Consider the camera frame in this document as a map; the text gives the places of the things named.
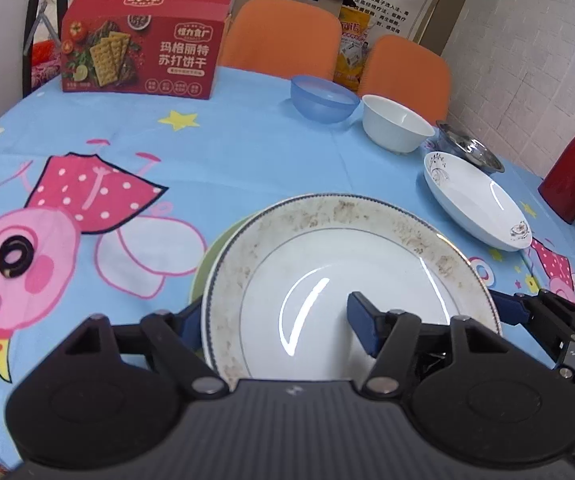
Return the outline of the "red cracker box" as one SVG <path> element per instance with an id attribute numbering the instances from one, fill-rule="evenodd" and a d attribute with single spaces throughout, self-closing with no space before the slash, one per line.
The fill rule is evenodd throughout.
<path id="1" fill-rule="evenodd" d="M 209 99 L 232 3 L 73 0 L 62 23 L 62 89 Z"/>

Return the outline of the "yellow snack bag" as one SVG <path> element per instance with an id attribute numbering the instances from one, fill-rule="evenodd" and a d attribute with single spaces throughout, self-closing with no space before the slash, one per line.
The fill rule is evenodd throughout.
<path id="1" fill-rule="evenodd" d="M 370 15 L 350 6 L 342 6 L 338 19 L 342 37 L 333 80 L 357 92 L 369 51 Z"/>

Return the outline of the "black chair frame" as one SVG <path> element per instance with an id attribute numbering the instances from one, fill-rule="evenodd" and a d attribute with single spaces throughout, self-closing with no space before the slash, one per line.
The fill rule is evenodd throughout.
<path id="1" fill-rule="evenodd" d="M 60 44 L 60 32 L 65 12 L 70 0 L 56 0 L 56 24 L 54 28 L 45 16 L 45 6 L 40 0 L 28 0 L 25 27 L 24 44 L 22 52 L 22 91 L 23 98 L 32 92 L 32 47 L 34 44 L 35 32 L 40 23 L 44 23 L 48 29 L 54 44 Z"/>

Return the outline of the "white ribbed bowl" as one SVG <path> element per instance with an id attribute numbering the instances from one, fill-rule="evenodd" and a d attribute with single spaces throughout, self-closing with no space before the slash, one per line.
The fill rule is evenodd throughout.
<path id="1" fill-rule="evenodd" d="M 396 154 L 409 154 L 435 134 L 435 128 L 422 116 L 396 101 L 365 94 L 362 127 L 381 148 Z"/>

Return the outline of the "green plate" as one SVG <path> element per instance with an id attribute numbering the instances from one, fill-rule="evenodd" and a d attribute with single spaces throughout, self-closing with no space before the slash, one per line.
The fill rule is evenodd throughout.
<path id="1" fill-rule="evenodd" d="M 205 255 L 196 269 L 196 273 L 194 273 L 193 276 L 189 294 L 190 304 L 198 300 L 203 295 L 205 285 L 210 276 L 210 270 L 212 270 L 212 266 L 222 251 L 222 248 L 224 248 L 225 244 L 228 243 L 228 240 L 230 240 L 230 238 L 239 231 L 240 227 L 244 226 L 245 223 L 248 222 L 249 218 L 250 217 L 246 217 L 233 223 L 232 226 L 229 226 L 228 229 L 222 232 L 222 234 L 214 240 L 214 243 L 208 247 L 207 252 L 205 252 Z"/>

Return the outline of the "blue cartoon pig tablecloth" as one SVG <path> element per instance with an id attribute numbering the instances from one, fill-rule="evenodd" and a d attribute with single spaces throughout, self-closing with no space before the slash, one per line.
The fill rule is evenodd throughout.
<path id="1" fill-rule="evenodd" d="M 130 324 L 181 309 L 214 240 L 286 197 L 384 200 L 444 233 L 493 289 L 553 285 L 575 299 L 575 230 L 545 206 L 536 176 L 514 165 L 497 175 L 540 243 L 499 252 L 437 204 L 423 157 L 383 150 L 359 115 L 311 122 L 286 80 L 231 68 L 206 101 L 51 81 L 19 102 L 0 118 L 0 465 L 18 463 L 8 395 L 74 327 L 96 312 Z"/>

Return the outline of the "white floral oval plate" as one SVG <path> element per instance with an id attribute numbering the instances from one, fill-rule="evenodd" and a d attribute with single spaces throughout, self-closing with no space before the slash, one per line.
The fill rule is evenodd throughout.
<path id="1" fill-rule="evenodd" d="M 491 177 L 445 152 L 427 153 L 423 165 L 435 200 L 464 231 L 504 252 L 530 246 L 533 232 L 524 214 Z"/>

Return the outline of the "white plate with speckled rim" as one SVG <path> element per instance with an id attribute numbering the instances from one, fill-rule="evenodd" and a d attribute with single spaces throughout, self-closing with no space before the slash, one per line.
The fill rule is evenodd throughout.
<path id="1" fill-rule="evenodd" d="M 487 287 L 434 226 L 370 197 L 309 194 L 255 214 L 222 247 L 203 294 L 205 359 L 229 385 L 361 382 L 372 359 L 347 320 L 353 292 L 426 323 L 466 315 L 501 329 Z"/>

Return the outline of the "stainless steel bowl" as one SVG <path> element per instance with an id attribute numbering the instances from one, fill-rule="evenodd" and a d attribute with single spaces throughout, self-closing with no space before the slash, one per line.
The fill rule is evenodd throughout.
<path id="1" fill-rule="evenodd" d="M 452 127 L 448 122 L 437 122 L 437 145 L 440 151 L 460 157 L 485 174 L 502 174 L 504 166 L 501 160 L 493 154 L 480 140 Z"/>

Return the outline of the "left orange chair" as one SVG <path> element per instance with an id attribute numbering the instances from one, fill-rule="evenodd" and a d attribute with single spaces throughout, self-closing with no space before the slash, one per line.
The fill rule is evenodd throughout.
<path id="1" fill-rule="evenodd" d="M 293 0 L 250 0 L 229 28 L 222 66 L 289 79 L 331 80 L 342 38 L 338 18 Z"/>

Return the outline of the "orange chair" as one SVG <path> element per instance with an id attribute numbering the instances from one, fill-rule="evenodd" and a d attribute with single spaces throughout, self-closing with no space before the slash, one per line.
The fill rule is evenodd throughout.
<path id="1" fill-rule="evenodd" d="M 447 119 L 450 90 L 451 73 L 440 56 L 405 38 L 385 35 L 368 55 L 358 96 L 384 96 L 434 125 Z"/>
<path id="2" fill-rule="evenodd" d="M 342 38 L 338 18 L 293 0 L 250 0 L 229 28 L 222 66 L 289 79 L 331 80 Z"/>

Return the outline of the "blue translucent plastic bowl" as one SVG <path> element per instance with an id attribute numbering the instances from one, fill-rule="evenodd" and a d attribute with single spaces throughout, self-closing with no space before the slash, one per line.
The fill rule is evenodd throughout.
<path id="1" fill-rule="evenodd" d="M 291 79 L 291 101 L 299 114 L 324 125 L 344 122 L 360 103 L 355 93 L 340 84 L 308 75 Z"/>

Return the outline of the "right orange chair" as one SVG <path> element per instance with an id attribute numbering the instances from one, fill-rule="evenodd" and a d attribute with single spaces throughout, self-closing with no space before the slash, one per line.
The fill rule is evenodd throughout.
<path id="1" fill-rule="evenodd" d="M 385 35 L 368 55 L 358 96 L 384 96 L 434 125 L 447 119 L 450 90 L 451 73 L 440 56 L 405 38 Z"/>

